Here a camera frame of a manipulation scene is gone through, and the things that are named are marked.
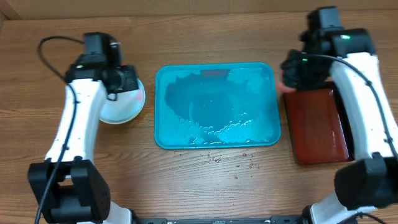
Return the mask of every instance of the blue tray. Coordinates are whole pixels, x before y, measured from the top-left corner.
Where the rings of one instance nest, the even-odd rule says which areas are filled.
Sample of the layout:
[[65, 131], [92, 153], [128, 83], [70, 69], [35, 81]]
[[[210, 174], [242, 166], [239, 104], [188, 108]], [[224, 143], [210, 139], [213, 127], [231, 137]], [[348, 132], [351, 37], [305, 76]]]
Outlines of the blue tray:
[[274, 73], [260, 63], [171, 65], [155, 84], [164, 149], [270, 146], [280, 138]]

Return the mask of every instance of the green light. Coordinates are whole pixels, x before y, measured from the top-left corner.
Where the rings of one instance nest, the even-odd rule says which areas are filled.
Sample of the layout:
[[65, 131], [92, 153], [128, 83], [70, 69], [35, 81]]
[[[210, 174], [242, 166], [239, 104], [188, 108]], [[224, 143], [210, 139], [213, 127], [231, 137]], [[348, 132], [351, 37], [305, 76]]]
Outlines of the green light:
[[340, 35], [342, 39], [349, 40], [351, 37], [348, 35]]

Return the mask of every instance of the wooden tabletop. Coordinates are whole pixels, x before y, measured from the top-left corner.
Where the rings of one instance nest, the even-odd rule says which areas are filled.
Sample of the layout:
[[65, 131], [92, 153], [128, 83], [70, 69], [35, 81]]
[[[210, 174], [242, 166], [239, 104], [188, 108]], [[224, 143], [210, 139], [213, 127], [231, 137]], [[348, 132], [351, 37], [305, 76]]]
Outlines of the wooden tabletop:
[[[95, 165], [112, 200], [139, 217], [238, 218], [301, 214], [332, 193], [335, 172], [346, 164], [301, 167], [294, 162], [283, 103], [282, 137], [271, 147], [166, 151], [154, 141], [154, 83], [165, 65], [265, 62], [277, 71], [287, 51], [301, 48], [306, 13], [223, 16], [117, 17], [6, 21], [0, 36], [0, 223], [32, 223], [37, 202], [27, 181], [30, 163], [52, 145], [65, 99], [64, 84], [37, 58], [40, 39], [107, 32], [123, 45], [124, 63], [136, 66], [147, 90], [133, 122], [100, 123]], [[398, 117], [398, 11], [342, 12], [346, 28], [370, 31], [384, 88]], [[53, 40], [45, 56], [67, 67], [83, 47]], [[222, 158], [216, 163], [211, 158]], [[256, 164], [256, 169], [249, 165]], [[398, 207], [375, 212], [397, 223]]]

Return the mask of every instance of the black cable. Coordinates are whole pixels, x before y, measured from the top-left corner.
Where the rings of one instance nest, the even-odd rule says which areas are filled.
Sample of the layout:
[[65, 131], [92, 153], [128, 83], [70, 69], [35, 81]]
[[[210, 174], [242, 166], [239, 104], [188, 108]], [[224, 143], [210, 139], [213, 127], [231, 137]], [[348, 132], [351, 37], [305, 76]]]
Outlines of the black cable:
[[371, 214], [365, 213], [365, 212], [358, 212], [358, 213], [355, 213], [354, 215], [352, 215], [351, 217], [349, 217], [348, 219], [346, 219], [345, 221], [343, 221], [342, 224], [349, 222], [349, 221], [352, 220], [353, 218], [357, 218], [357, 217], [362, 218], [362, 217], [364, 217], [364, 216], [369, 217], [369, 218], [373, 219], [374, 221], [376, 221], [376, 222], [378, 222], [378, 223], [380, 223], [380, 224], [387, 224], [385, 221], [381, 220], [380, 218], [375, 217], [374, 215], [371, 215]]
[[44, 63], [45, 66], [47, 66], [51, 71], [53, 71], [53, 73], [56, 74], [63, 82], [65, 82], [65, 84], [72, 91], [72, 95], [73, 95], [73, 113], [72, 113], [72, 119], [70, 120], [70, 125], [69, 125], [69, 128], [68, 128], [68, 132], [67, 132], [67, 135], [65, 137], [65, 141], [63, 142], [63, 145], [62, 145], [62, 150], [61, 150], [60, 156], [58, 157], [58, 160], [57, 160], [57, 163], [55, 164], [54, 170], [51, 172], [51, 176], [49, 178], [49, 181], [47, 182], [47, 185], [45, 186], [45, 190], [44, 190], [43, 196], [40, 199], [39, 207], [38, 207], [37, 213], [36, 213], [35, 224], [39, 224], [40, 216], [41, 216], [41, 213], [42, 213], [42, 210], [43, 210], [43, 207], [44, 207], [45, 200], [47, 198], [47, 195], [49, 194], [50, 188], [52, 187], [52, 185], [53, 185], [53, 183], [55, 181], [58, 168], [59, 168], [59, 166], [61, 164], [61, 161], [62, 161], [62, 157], [63, 157], [65, 151], [68, 149], [68, 141], [69, 141], [69, 138], [70, 138], [70, 134], [72, 132], [73, 123], [75, 122], [77, 104], [79, 103], [77, 101], [76, 92], [73, 89], [73, 87], [67, 81], [65, 81], [65, 78], [61, 75], [61, 73], [58, 72], [58, 70], [55, 69], [53, 66], [51, 66], [49, 64], [49, 62], [43, 56], [42, 46], [43, 46], [44, 42], [46, 42], [48, 40], [52, 40], [52, 39], [71, 40], [71, 41], [74, 41], [74, 42], [78, 42], [79, 44], [84, 44], [83, 41], [76, 40], [76, 39], [73, 39], [73, 38], [70, 38], [70, 37], [52, 36], [52, 37], [47, 37], [47, 38], [42, 39], [40, 41], [39, 45], [37, 46], [37, 54], [39, 55], [39, 59]]
[[395, 149], [395, 147], [394, 147], [394, 144], [392, 143], [392, 142], [393, 142], [393, 138], [391, 137], [390, 131], [389, 131], [389, 129], [388, 129], [388, 125], [387, 125], [387, 121], [386, 121], [386, 116], [384, 115], [384, 111], [383, 111], [383, 108], [382, 108], [382, 106], [381, 106], [380, 98], [379, 98], [379, 96], [377, 95], [376, 90], [375, 90], [374, 87], [373, 87], [372, 81], [369, 80], [369, 79], [368, 79], [361, 71], [359, 71], [354, 65], [352, 65], [352, 64], [350, 64], [350, 63], [344, 61], [343, 59], [340, 59], [340, 58], [337, 58], [337, 57], [333, 57], [333, 56], [329, 56], [329, 55], [322, 55], [322, 54], [302, 54], [302, 56], [303, 56], [303, 58], [326, 58], [326, 59], [329, 59], [329, 60], [332, 60], [332, 61], [336, 61], [336, 62], [339, 62], [339, 63], [343, 63], [343, 64], [347, 65], [350, 69], [352, 69], [354, 72], [356, 72], [356, 73], [365, 81], [365, 85], [367, 85], [367, 86], [371, 89], [371, 91], [372, 91], [372, 93], [373, 93], [373, 95], [374, 95], [374, 98], [375, 98], [375, 100], [376, 100], [377, 107], [379, 108], [381, 121], [382, 121], [383, 126], [384, 126], [384, 132], [385, 132], [385, 134], [386, 134], [386, 136], [387, 136], [386, 142], [387, 142], [388, 145], [390, 146], [392, 155], [398, 160], [398, 153], [397, 153], [397, 151], [396, 151], [396, 149]]

